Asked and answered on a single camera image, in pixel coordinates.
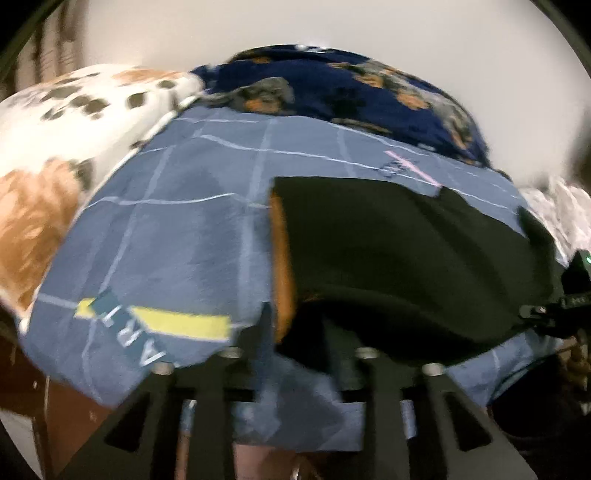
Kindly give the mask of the person's left hand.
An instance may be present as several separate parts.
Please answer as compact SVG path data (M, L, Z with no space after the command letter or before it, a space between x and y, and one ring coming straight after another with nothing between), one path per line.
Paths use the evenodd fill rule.
M242 480L322 479L304 455L269 446L232 444L235 478Z

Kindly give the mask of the person's right hand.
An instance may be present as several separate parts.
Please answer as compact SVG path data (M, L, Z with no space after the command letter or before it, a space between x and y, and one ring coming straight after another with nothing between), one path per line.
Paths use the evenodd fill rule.
M563 343L560 358L570 381L585 387L590 375L590 355L588 346L575 337Z

